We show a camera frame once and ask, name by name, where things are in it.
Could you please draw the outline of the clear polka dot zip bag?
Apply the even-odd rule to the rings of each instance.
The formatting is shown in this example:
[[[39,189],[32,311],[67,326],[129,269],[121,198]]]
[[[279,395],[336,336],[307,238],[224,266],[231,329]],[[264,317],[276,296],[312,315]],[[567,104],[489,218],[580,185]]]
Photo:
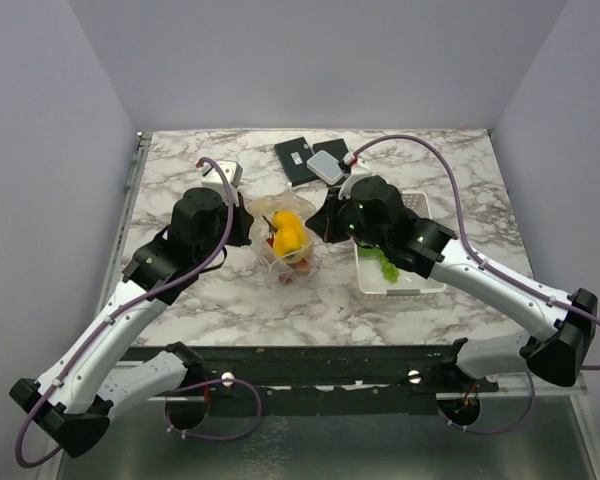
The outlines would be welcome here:
[[[306,221],[316,208],[289,188],[246,205],[253,217],[249,238],[265,283],[270,287],[303,285],[317,271],[316,235]]]

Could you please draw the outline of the red yellow toy fruit cluster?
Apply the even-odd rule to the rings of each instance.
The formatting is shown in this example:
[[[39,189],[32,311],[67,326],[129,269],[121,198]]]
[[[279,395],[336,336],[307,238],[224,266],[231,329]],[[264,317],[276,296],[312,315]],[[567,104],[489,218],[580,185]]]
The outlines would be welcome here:
[[[291,283],[297,283],[311,274],[314,253],[314,245],[312,242],[305,246],[311,248],[310,255],[304,261],[294,265],[285,264],[281,260],[281,257],[278,257],[274,253],[271,243],[272,238],[268,238],[266,240],[267,247],[265,248],[266,255],[264,268],[266,274],[272,281],[277,280],[281,285],[289,285]]]

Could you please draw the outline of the yellow toy bell pepper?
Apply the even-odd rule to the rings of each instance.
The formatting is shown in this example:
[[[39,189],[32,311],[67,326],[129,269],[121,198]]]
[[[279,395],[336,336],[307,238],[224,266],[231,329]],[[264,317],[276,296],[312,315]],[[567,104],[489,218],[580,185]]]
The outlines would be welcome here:
[[[300,218],[291,211],[276,211],[271,219],[263,217],[272,235],[271,247],[278,257],[302,249],[307,245],[307,236]]]

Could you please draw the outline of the yellow toy lemon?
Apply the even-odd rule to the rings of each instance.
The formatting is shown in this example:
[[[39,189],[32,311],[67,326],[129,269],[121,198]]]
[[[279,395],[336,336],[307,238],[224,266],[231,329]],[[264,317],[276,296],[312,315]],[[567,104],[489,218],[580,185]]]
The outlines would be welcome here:
[[[281,260],[288,265],[294,265],[299,262],[304,261],[311,253],[311,248],[309,246],[298,249],[295,251],[291,251],[281,257]]]

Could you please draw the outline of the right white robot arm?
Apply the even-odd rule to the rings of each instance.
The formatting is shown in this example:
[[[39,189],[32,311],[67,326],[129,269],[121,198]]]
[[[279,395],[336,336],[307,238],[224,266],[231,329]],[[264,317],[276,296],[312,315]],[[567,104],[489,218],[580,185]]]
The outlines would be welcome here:
[[[439,367],[447,389],[524,371],[553,385],[575,384],[595,335],[591,292],[540,287],[498,263],[473,259],[453,230],[407,208],[399,190],[379,176],[357,181],[346,195],[331,188],[306,225],[326,243],[375,247],[399,269],[455,287],[521,326],[516,334],[458,341],[456,356]]]

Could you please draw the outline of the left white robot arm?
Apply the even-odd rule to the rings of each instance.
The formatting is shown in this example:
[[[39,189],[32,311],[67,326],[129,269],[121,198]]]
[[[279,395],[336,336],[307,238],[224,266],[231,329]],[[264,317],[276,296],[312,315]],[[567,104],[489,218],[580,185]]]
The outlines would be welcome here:
[[[172,343],[125,374],[113,368],[139,334],[172,305],[228,246],[249,244],[252,216],[242,195],[195,187],[174,205],[171,222],[136,250],[93,322],[60,360],[36,379],[22,378],[10,397],[67,455],[93,448],[128,409],[168,391],[206,390],[214,378],[203,359]]]

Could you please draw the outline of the green toy grapes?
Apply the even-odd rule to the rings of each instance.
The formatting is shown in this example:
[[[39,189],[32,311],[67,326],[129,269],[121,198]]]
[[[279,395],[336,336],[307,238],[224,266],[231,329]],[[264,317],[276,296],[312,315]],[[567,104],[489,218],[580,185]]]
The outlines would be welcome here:
[[[389,261],[385,254],[376,247],[369,245],[357,245],[357,253],[364,258],[373,258],[379,262],[380,270],[385,280],[396,283],[399,280],[399,269]]]

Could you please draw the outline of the white grey small device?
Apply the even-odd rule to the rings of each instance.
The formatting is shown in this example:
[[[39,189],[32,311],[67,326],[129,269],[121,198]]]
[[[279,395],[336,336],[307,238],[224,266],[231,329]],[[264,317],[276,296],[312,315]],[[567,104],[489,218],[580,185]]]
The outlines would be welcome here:
[[[307,168],[327,185],[336,185],[344,178],[339,161],[330,153],[322,150],[315,153],[306,162]]]

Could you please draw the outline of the black flat box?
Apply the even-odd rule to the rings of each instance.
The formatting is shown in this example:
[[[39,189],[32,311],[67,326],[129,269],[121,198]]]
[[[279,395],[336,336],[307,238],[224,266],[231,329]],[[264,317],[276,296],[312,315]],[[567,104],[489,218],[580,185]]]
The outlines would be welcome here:
[[[349,149],[345,143],[344,139],[334,139],[324,142],[319,142],[313,145],[314,154],[318,151],[326,151],[334,156],[338,161],[339,165],[343,172],[347,171],[347,166],[344,164],[343,160],[346,155],[349,153]]]

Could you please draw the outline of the black box with label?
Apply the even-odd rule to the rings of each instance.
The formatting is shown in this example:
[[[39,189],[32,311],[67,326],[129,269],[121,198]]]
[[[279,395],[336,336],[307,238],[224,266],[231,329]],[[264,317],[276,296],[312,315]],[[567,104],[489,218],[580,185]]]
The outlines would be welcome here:
[[[319,179],[307,166],[313,152],[304,137],[277,143],[274,145],[274,152],[292,187]]]

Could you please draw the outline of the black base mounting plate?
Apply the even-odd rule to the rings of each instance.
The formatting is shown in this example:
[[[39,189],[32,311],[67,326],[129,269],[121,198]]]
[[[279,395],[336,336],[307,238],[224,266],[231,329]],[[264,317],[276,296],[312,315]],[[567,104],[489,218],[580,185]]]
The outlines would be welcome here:
[[[472,380],[455,365],[460,342],[425,346],[187,347],[171,350],[190,364],[186,384],[229,372],[243,386],[173,393],[177,413],[212,417],[335,416],[408,413],[435,415],[441,400],[461,400],[469,390],[498,391],[495,381]]]

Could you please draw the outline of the aluminium extrusion right front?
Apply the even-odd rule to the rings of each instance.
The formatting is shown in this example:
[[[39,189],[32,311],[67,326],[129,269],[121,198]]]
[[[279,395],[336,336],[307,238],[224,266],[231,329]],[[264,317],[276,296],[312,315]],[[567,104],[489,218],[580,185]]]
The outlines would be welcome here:
[[[579,377],[576,383],[570,387],[556,386],[535,375],[532,375],[530,379],[538,396],[572,396],[588,393],[588,388],[582,377]],[[489,381],[497,384],[499,393],[522,396],[531,392],[530,379],[525,373],[498,374],[488,377]]]

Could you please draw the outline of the aluminium rail left edge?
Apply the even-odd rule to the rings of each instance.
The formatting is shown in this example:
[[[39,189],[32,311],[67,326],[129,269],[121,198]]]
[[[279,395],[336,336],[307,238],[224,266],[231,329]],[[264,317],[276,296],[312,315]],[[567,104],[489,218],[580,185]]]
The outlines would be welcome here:
[[[137,149],[133,155],[129,175],[124,185],[124,202],[118,226],[114,234],[113,247],[107,263],[104,283],[93,311],[94,316],[97,316],[106,306],[107,300],[120,277],[124,247],[129,235],[133,211],[140,192],[153,133],[149,131],[140,131],[137,133],[137,136]]]

